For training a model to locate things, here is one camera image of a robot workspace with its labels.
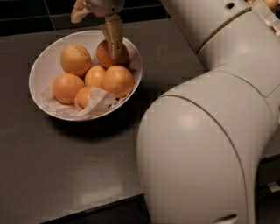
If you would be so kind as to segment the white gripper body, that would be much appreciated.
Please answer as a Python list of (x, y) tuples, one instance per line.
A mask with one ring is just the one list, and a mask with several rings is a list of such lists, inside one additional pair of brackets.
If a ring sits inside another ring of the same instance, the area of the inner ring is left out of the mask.
[(125, 0), (85, 0), (86, 6), (97, 17), (108, 17), (123, 9)]

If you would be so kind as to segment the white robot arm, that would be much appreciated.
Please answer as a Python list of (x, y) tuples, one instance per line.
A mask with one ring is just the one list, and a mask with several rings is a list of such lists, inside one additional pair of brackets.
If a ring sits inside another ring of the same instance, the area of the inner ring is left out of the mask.
[(260, 157), (277, 131), (280, 38), (264, 0), (161, 0), (205, 73), (158, 97), (137, 137), (152, 224), (255, 224)]

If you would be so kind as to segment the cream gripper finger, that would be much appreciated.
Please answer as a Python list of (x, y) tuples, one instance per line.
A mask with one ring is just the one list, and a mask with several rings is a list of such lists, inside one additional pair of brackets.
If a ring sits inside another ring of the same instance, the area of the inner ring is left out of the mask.
[(105, 23), (100, 27), (104, 38), (108, 41), (110, 58), (116, 60), (123, 48), (123, 21), (115, 13), (105, 17)]
[(91, 8), (88, 6), (86, 0), (76, 0), (71, 14), (71, 21), (74, 24), (79, 23), (87, 14), (91, 12)]

